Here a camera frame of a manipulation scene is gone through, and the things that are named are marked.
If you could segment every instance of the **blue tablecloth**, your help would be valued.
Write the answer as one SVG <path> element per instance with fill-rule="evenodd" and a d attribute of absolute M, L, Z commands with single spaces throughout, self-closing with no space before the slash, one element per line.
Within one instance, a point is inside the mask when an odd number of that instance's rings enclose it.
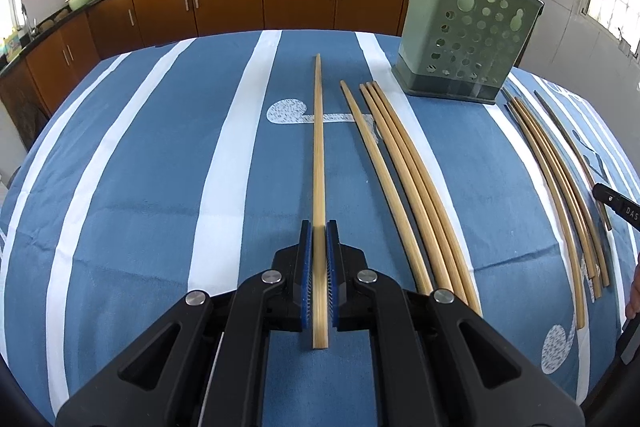
<path fill-rule="evenodd" d="M 51 421 L 62 403 L 190 289 L 211 294 L 270 266 L 312 211 L 314 57 L 322 57 L 326 216 L 370 267 L 414 289 L 398 232 L 338 83 L 387 93 L 430 170 L 472 268 L 486 320 L 578 401 L 612 359 L 638 233 L 598 219 L 612 284 L 575 330 L 564 241 L 542 174 L 504 108 L 407 97 L 390 72 L 399 39 L 264 31 L 190 39 L 102 61 L 38 138 L 0 214 L 0 351 Z M 639 179 L 591 106 L 514 69 L 540 92 L 605 182 Z M 550 126 L 556 136 L 558 131 Z M 367 333 L 312 351 L 271 339 L 265 427 L 373 426 Z"/>

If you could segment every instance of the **silver screw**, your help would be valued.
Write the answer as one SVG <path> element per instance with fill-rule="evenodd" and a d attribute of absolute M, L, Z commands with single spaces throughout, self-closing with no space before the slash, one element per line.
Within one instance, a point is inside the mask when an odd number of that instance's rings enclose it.
<path fill-rule="evenodd" d="M 358 272 L 358 281 L 369 284 L 378 280 L 378 274 L 373 270 L 360 270 Z"/>
<path fill-rule="evenodd" d="M 449 290 L 436 290 L 433 292 L 433 298 L 440 304 L 451 304 L 455 297 Z"/>
<path fill-rule="evenodd" d="M 200 290 L 194 290 L 192 292 L 187 293 L 187 296 L 184 300 L 187 302 L 189 306 L 200 306 L 204 303 L 207 296 L 204 292 Z"/>
<path fill-rule="evenodd" d="M 278 270 L 267 270 L 262 274 L 262 282 L 267 284 L 275 284 L 282 280 L 282 273 Z"/>

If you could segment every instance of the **chopstick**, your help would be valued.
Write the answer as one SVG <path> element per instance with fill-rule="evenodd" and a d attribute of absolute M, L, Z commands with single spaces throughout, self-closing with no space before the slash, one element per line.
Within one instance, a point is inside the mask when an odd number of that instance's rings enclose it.
<path fill-rule="evenodd" d="M 316 55 L 314 79 L 314 209 L 312 218 L 313 244 L 313 348 L 329 347 L 329 318 L 326 274 L 326 236 L 324 201 L 324 133 L 322 128 L 322 67 L 320 55 Z"/>
<path fill-rule="evenodd" d="M 593 281 L 594 296 L 596 298 L 599 298 L 602 296 L 602 288 L 600 286 L 600 276 L 596 271 L 595 254 L 593 252 L 591 243 L 591 240 L 593 240 L 593 244 L 595 245 L 597 238 L 591 237 L 590 233 L 587 232 L 586 216 L 589 216 L 590 218 L 591 215 L 586 209 L 586 204 L 582 199 L 582 194 L 575 184 L 575 180 L 571 175 L 571 172 L 569 172 L 569 169 L 564 162 L 564 158 L 562 158 L 555 144 L 551 141 L 538 119 L 533 115 L 529 108 L 524 105 L 522 100 L 520 100 L 519 98 L 515 98 L 514 103 L 516 104 L 516 107 L 520 108 L 520 115 L 524 118 L 524 120 L 528 120 L 530 125 L 533 126 L 534 135 L 537 133 L 540 137 L 538 143 L 540 144 L 542 152 L 549 162 L 551 170 L 556 176 L 556 180 L 559 182 L 560 190 L 564 195 L 564 199 L 574 219 L 575 228 L 578 233 L 578 237 L 580 238 L 582 251 L 584 252 L 584 262 L 587 267 L 587 274 L 589 276 L 589 279 Z"/>
<path fill-rule="evenodd" d="M 431 226 L 431 222 L 429 220 L 429 217 L 427 216 L 427 211 L 425 210 L 424 204 L 420 199 L 420 194 L 418 194 L 418 189 L 415 186 L 414 179 L 409 172 L 409 167 L 407 166 L 407 163 L 405 162 L 404 157 L 400 152 L 398 143 L 396 143 L 396 140 L 391 134 L 388 124 L 383 118 L 380 109 L 376 105 L 376 102 L 373 100 L 372 95 L 367 87 L 364 84 L 360 84 L 360 90 L 362 92 L 362 95 L 364 96 L 365 101 L 367 102 L 367 105 L 369 106 L 371 114 L 373 115 L 373 119 L 378 126 L 380 134 L 382 135 L 382 139 L 385 141 L 389 156 L 391 156 L 391 161 L 396 167 L 396 172 L 398 172 L 400 182 L 402 184 L 402 187 L 404 188 L 404 193 L 406 194 L 406 197 L 409 201 L 409 206 L 414 212 L 415 222 L 418 225 L 420 237 L 422 238 L 424 247 L 427 250 L 427 255 L 429 256 L 429 260 L 431 262 L 431 269 L 433 269 L 436 284 L 440 288 L 446 288 L 447 290 L 453 291 L 453 285 L 451 283 L 451 279 L 449 278 L 447 266 L 444 262 L 435 233 L 433 232 L 433 227 Z"/>
<path fill-rule="evenodd" d="M 571 150 L 574 152 L 574 154 L 578 158 L 578 162 L 580 163 L 582 172 L 584 172 L 584 175 L 587 178 L 587 181 L 590 183 L 591 188 L 593 188 L 593 185 L 595 185 L 596 182 L 593 179 L 593 175 L 591 174 L 591 171 L 589 170 L 589 166 L 587 165 L 586 161 L 584 161 L 584 157 L 578 150 L 578 147 L 575 144 L 575 142 L 571 139 L 569 132 L 562 125 L 560 119 L 554 113 L 553 109 L 551 109 L 550 105 L 546 102 L 544 98 L 542 98 L 542 95 L 540 95 L 540 93 L 537 91 L 534 91 L 533 93 L 536 95 L 536 97 L 538 97 L 538 100 L 542 104 L 542 107 L 545 108 L 545 111 L 549 115 L 549 118 L 551 118 L 551 120 L 556 125 L 556 127 L 558 127 L 558 131 L 560 131 L 560 134 L 562 134 L 562 137 L 566 140 L 566 142 L 569 144 L 569 147 L 571 147 Z M 604 206 L 604 203 L 602 203 L 601 201 L 596 201 L 596 207 L 598 209 L 598 213 L 600 214 L 600 219 L 604 223 L 604 226 L 607 228 L 607 230 L 612 230 L 611 221 L 609 220 L 607 209 Z"/>
<path fill-rule="evenodd" d="M 471 274 L 466 264 L 464 254 L 462 253 L 462 248 L 460 248 L 460 244 L 458 242 L 458 236 L 456 235 L 456 232 L 453 230 L 453 226 L 451 225 L 451 222 L 449 220 L 449 215 L 447 214 L 447 211 L 445 210 L 444 205 L 442 204 L 442 200 L 440 199 L 440 195 L 438 194 L 438 191 L 435 185 L 433 184 L 433 180 L 431 179 L 429 171 L 426 169 L 426 166 L 424 165 L 422 158 L 418 153 L 418 150 L 415 148 L 414 142 L 411 140 L 411 137 L 409 136 L 406 129 L 404 128 L 404 125 L 398 118 L 398 115 L 396 114 L 394 108 L 391 106 L 390 102 L 388 101 L 385 93 L 382 91 L 382 89 L 380 88 L 377 82 L 373 82 L 372 85 L 376 94 L 380 98 L 383 106 L 385 107 L 386 113 L 390 117 L 390 121 L 393 123 L 392 128 L 396 129 L 396 131 L 398 131 L 399 136 L 401 137 L 401 140 L 399 140 L 398 143 L 400 142 L 404 143 L 405 147 L 409 151 L 411 158 L 414 161 L 414 165 L 418 171 L 418 175 L 422 181 L 423 186 L 427 191 L 428 198 L 425 198 L 425 197 L 422 198 L 422 201 L 425 204 L 427 211 L 429 211 L 430 209 L 430 204 L 428 201 L 431 201 L 431 203 L 433 204 L 434 211 L 437 214 L 438 219 L 437 220 L 432 219 L 431 222 L 436 223 L 436 221 L 439 221 L 439 223 L 442 226 L 444 236 L 446 238 L 446 242 L 440 241 L 440 247 L 442 249 L 445 243 L 448 244 L 449 250 L 453 255 L 453 259 L 457 267 L 458 275 L 462 282 L 466 301 L 468 302 L 469 307 L 473 311 L 475 311 L 478 315 L 482 315 L 480 301 L 478 299 L 478 295 L 476 294 L 476 288 L 471 279 Z M 449 276 L 452 278 L 452 282 L 454 281 L 454 278 L 452 275 L 453 273 L 454 271 L 450 269 Z"/>
<path fill-rule="evenodd" d="M 389 171 L 386 168 L 385 160 L 382 157 L 382 153 L 380 152 L 380 149 L 371 136 L 369 127 L 364 120 L 362 112 L 360 111 L 360 108 L 358 108 L 358 104 L 353 98 L 353 95 L 351 94 L 351 91 L 349 90 L 349 87 L 344 80 L 340 81 L 340 87 L 342 88 L 344 97 L 347 99 L 347 103 L 349 104 L 353 119 L 358 126 L 358 130 L 360 131 L 360 135 L 362 136 L 364 145 L 367 148 L 367 152 L 369 153 L 371 162 L 373 163 L 374 169 L 376 170 L 380 185 L 382 185 L 382 190 L 385 194 L 386 202 L 389 205 L 389 209 L 391 210 L 391 214 L 396 223 L 396 227 L 398 228 L 402 246 L 404 247 L 404 252 L 409 261 L 411 272 L 414 275 L 415 286 L 419 293 L 423 295 L 429 295 L 431 294 L 431 292 L 433 292 L 433 285 L 431 284 L 429 273 L 427 272 L 422 254 L 420 253 L 418 242 L 415 239 L 414 231 L 412 230 L 411 224 L 409 223 L 409 218 L 407 217 L 406 212 L 404 211 L 404 207 L 402 206 L 402 201 L 400 200 L 400 196 L 398 195 L 398 190 L 396 189 L 396 186 L 391 179 L 391 174 L 389 174 Z"/>
<path fill-rule="evenodd" d="M 582 274 L 580 273 L 580 264 L 578 261 L 578 252 L 575 248 L 574 234 L 572 233 L 571 227 L 569 225 L 569 218 L 567 216 L 566 210 L 564 209 L 564 205 L 562 204 L 562 200 L 560 197 L 560 193 L 558 190 L 558 186 L 556 185 L 556 181 L 551 174 L 551 169 L 545 156 L 542 153 L 540 145 L 534 138 L 533 129 L 530 129 L 525 121 L 520 117 L 520 108 L 514 102 L 513 97 L 510 97 L 510 102 L 507 106 L 509 112 L 513 116 L 514 120 L 522 130 L 522 133 L 529 144 L 529 148 L 531 152 L 534 154 L 538 165 L 540 166 L 540 170 L 542 170 L 542 174 L 546 180 L 546 185 L 549 187 L 549 191 L 551 192 L 551 197 L 554 202 L 554 206 L 556 208 L 556 213 L 558 213 L 558 218 L 560 220 L 560 226 L 562 228 L 562 235 L 564 235 L 564 240 L 567 244 L 567 250 L 569 253 L 569 264 L 571 267 L 571 276 L 574 282 L 574 293 L 575 293 L 575 317 L 577 328 L 581 330 L 585 325 L 585 315 L 584 315 L 584 297 L 583 297 L 583 289 L 582 289 Z"/>

